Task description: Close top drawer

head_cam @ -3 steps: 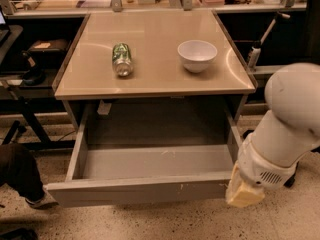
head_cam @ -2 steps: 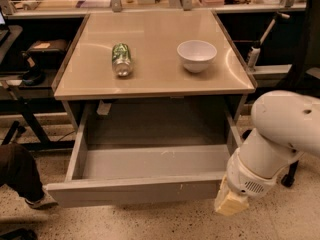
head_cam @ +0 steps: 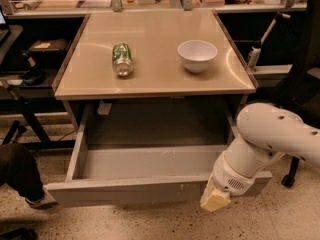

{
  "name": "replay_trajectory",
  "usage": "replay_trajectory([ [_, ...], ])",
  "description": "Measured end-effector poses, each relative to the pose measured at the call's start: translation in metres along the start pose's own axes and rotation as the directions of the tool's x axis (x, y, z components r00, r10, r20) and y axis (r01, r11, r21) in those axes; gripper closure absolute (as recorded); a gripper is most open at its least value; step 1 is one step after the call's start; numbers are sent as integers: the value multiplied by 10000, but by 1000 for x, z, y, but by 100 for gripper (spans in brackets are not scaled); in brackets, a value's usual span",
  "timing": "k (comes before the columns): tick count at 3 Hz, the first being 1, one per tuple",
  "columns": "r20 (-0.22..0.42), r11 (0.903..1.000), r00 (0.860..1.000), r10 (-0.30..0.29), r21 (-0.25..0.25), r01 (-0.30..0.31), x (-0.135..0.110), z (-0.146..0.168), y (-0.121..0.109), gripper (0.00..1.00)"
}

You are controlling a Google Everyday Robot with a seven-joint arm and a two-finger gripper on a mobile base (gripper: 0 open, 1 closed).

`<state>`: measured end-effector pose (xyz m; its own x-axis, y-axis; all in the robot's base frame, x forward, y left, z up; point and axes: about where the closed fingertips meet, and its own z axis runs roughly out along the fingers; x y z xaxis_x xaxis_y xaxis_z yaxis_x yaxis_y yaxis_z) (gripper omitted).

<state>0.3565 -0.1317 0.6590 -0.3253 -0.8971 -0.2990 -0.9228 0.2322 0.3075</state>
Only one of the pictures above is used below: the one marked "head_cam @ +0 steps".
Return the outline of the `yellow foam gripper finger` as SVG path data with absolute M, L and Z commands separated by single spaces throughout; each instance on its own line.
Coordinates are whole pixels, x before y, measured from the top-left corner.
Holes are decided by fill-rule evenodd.
M 200 206 L 210 212 L 226 207 L 231 202 L 228 192 L 218 189 L 210 177 L 200 199 Z

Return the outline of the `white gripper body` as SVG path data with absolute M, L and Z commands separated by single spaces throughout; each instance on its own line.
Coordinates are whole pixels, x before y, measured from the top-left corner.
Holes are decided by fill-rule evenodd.
M 254 178 L 247 178 L 234 171 L 227 163 L 225 154 L 221 153 L 214 163 L 212 171 L 213 185 L 232 196 L 240 196 L 254 184 Z

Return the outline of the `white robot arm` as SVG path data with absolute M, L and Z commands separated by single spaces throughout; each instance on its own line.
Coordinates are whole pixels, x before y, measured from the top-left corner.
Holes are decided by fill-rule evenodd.
M 257 173 L 285 154 L 320 166 L 320 130 L 291 111 L 252 103 L 239 112 L 236 126 L 238 134 L 215 161 L 200 199 L 210 212 L 245 194 Z

